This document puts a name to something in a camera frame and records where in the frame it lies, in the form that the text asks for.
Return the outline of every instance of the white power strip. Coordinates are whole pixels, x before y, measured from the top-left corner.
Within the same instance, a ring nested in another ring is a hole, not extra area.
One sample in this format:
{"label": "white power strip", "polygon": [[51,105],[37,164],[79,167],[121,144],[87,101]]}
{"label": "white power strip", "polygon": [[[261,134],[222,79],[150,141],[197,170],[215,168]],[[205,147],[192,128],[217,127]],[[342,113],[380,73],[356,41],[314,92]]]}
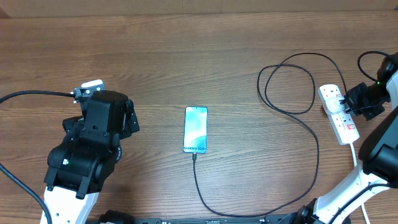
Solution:
{"label": "white power strip", "polygon": [[341,95],[338,86],[333,84],[323,85],[318,89],[318,95],[329,117],[338,143],[345,145],[357,140],[359,138],[358,130],[351,115],[345,113],[344,106],[340,104],[344,97]]}

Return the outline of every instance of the wooden table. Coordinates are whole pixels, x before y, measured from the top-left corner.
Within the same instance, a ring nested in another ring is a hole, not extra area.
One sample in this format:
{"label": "wooden table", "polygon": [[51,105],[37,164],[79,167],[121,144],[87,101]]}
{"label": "wooden table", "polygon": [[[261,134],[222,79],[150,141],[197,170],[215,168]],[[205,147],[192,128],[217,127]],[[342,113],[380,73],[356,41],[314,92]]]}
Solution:
{"label": "wooden table", "polygon": [[[207,106],[208,153],[197,160],[202,194],[217,211],[248,215],[304,193],[317,154],[304,127],[260,101],[260,69],[294,53],[319,52],[336,61],[350,89],[371,83],[356,66],[367,50],[398,51],[397,12],[3,19],[0,95],[31,89],[68,93],[99,78],[133,100],[141,130],[122,141],[123,158],[106,180],[92,218],[109,209],[135,217],[214,217],[199,200],[191,155],[182,153],[184,107]],[[368,56],[363,67],[376,76],[381,60]],[[343,89],[324,58],[306,55],[289,63],[310,70],[317,87],[336,83]],[[300,111],[310,104],[312,91],[306,73],[281,68],[269,97],[281,108]],[[78,116],[80,107],[69,98],[29,95],[0,109],[1,163],[42,195],[48,153],[65,135],[61,122]],[[355,118],[357,150],[386,114],[369,122]],[[294,212],[324,195],[353,168],[350,149],[337,143],[318,97],[299,118],[319,138],[318,179],[308,195],[277,213]],[[32,197],[4,175],[0,186],[0,223],[39,223],[41,209]],[[397,200],[396,190],[369,200],[371,222],[396,223]],[[360,210],[351,218],[364,223]]]}

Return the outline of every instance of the white cord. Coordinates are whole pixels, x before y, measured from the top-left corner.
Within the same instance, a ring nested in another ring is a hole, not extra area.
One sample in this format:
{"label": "white cord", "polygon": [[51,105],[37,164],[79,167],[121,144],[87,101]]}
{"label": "white cord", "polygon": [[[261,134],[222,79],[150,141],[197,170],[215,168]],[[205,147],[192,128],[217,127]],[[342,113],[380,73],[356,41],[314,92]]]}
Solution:
{"label": "white cord", "polygon": [[[351,153],[353,155],[354,167],[356,167],[355,148],[354,148],[353,143],[350,143],[349,146],[351,147]],[[368,214],[366,213],[366,210],[365,210],[365,205],[361,204],[361,208],[362,208],[362,213],[363,213],[363,217],[365,218],[366,224],[371,224],[371,222],[369,221]]]}

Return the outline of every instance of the phone screen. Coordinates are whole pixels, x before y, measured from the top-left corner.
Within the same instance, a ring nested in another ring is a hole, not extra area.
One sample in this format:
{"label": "phone screen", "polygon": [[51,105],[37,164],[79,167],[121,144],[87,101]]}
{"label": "phone screen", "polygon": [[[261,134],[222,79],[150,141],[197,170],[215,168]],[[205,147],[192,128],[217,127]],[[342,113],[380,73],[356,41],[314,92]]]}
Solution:
{"label": "phone screen", "polygon": [[189,153],[206,153],[207,108],[189,106],[185,108],[184,146]]}

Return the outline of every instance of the blue phone screen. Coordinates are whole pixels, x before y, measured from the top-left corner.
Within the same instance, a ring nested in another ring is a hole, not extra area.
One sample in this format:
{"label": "blue phone screen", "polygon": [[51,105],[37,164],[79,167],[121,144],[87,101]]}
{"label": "blue phone screen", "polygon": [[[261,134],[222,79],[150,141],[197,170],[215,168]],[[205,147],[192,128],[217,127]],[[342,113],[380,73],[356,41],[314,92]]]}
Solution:
{"label": "blue phone screen", "polygon": [[207,108],[189,106],[185,108],[184,152],[206,153]]}

